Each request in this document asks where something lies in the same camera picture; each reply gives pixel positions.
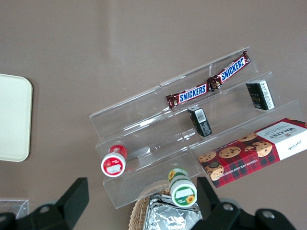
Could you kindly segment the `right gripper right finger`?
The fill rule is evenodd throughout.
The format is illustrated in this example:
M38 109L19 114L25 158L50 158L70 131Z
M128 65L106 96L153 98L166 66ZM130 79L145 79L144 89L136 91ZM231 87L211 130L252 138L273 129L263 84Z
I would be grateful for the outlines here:
M222 202L205 177L197 178L197 203L202 219L194 230L253 230L254 217L231 202Z

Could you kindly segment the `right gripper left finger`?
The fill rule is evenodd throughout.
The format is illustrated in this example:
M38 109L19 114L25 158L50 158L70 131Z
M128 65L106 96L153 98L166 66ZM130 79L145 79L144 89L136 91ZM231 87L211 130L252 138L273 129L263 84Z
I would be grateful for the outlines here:
M16 221L18 230L71 230L89 203L88 179L78 178L54 204L44 204Z

